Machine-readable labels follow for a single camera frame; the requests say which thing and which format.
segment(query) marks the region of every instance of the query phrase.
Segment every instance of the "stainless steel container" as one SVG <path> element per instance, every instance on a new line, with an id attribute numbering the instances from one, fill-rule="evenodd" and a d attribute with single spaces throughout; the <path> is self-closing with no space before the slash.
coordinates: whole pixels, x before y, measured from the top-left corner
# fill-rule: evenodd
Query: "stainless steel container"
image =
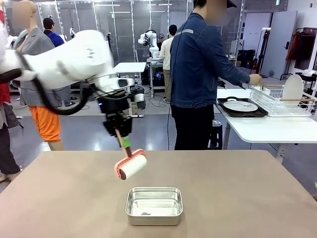
<path id="1" fill-rule="evenodd" d="M 135 187 L 128 193 L 125 212 L 134 226 L 176 226 L 183 212 L 182 196 L 174 187 Z"/>

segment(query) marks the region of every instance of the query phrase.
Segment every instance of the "person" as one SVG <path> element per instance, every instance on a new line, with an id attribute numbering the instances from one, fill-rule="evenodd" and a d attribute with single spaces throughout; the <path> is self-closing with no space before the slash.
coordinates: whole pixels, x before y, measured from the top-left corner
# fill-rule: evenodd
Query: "person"
<path id="1" fill-rule="evenodd" d="M 158 35 L 158 43 L 157 43 L 158 51 L 160 51 L 162 44 L 163 44 L 163 41 L 165 41 L 165 36 L 164 36 L 164 34 L 160 33 Z"/>
<path id="2" fill-rule="evenodd" d="M 4 24 L 3 0 L 0 0 L 0 24 Z M 10 92 L 8 84 L 0 84 L 0 182 L 6 179 L 13 180 L 20 173 L 21 169 L 16 164 L 10 150 L 10 134 L 4 113 L 3 103 L 10 103 Z"/>
<path id="3" fill-rule="evenodd" d="M 50 17 L 47 17 L 43 20 L 43 26 L 45 29 L 44 34 L 50 38 L 51 42 L 53 43 L 55 47 L 64 44 L 64 40 L 58 34 L 54 33 L 54 22 Z M 64 104 L 66 107 L 69 107 L 75 104 L 75 102 L 70 101 L 70 98 L 71 98 L 70 85 L 61 89 L 57 89 L 56 93 L 61 97 L 61 99 L 64 100 Z"/>
<path id="4" fill-rule="evenodd" d="M 38 28 L 36 24 L 36 6 L 33 2 L 23 0 L 13 2 L 13 16 L 18 22 L 27 24 L 26 32 L 22 32 L 14 44 L 14 48 L 23 54 L 38 55 L 54 48 L 51 40 Z M 51 150 L 64 150 L 63 142 L 59 136 L 59 116 L 49 111 L 42 103 L 32 81 L 13 81 L 21 88 L 21 105 L 28 105 L 40 137 L 48 142 Z M 55 107 L 61 107 L 61 101 L 55 90 L 45 90 L 48 99 Z"/>
<path id="5" fill-rule="evenodd" d="M 175 150 L 207 150 L 217 99 L 217 80 L 258 85 L 258 74 L 247 75 L 228 61 L 216 27 L 229 0 L 194 0 L 194 10 L 171 44 L 171 114 L 176 125 Z"/>
<path id="6" fill-rule="evenodd" d="M 163 61 L 163 74 L 164 74 L 164 82 L 165 82 L 165 98 L 164 102 L 169 103 L 170 100 L 170 45 L 172 44 L 173 38 L 177 32 L 177 26 L 170 25 L 169 26 L 169 34 L 171 35 L 169 39 L 163 41 L 162 47 L 159 53 L 159 57 L 164 59 Z"/>

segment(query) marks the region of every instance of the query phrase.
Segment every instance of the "white plate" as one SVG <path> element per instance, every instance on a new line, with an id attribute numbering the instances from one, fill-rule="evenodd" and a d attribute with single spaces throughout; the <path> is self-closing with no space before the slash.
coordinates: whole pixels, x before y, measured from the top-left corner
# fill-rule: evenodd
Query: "white plate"
<path id="1" fill-rule="evenodd" d="M 283 89 L 283 99 L 301 99 L 303 96 L 303 81 L 302 78 L 294 74 L 285 82 Z"/>
<path id="2" fill-rule="evenodd" d="M 237 112 L 254 112 L 258 109 L 257 105 L 242 101 L 228 101 L 223 104 L 226 108 Z"/>

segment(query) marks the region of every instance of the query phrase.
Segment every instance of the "pink paint roller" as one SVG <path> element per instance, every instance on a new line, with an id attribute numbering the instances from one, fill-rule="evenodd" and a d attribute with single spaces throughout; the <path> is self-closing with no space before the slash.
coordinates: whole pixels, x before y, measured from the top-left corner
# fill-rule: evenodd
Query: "pink paint roller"
<path id="1" fill-rule="evenodd" d="M 119 179 L 126 180 L 142 169 L 147 163 L 147 156 L 144 150 L 131 152 L 130 147 L 125 148 L 120 132 L 116 129 L 117 138 L 126 157 L 114 166 L 114 172 Z"/>

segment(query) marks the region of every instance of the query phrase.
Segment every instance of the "orange pants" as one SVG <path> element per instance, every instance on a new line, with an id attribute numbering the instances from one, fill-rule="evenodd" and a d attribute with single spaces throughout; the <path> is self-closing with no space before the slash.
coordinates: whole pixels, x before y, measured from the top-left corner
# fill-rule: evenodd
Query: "orange pants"
<path id="1" fill-rule="evenodd" d="M 60 141 L 59 116 L 44 107 L 29 107 L 36 129 L 45 142 Z"/>

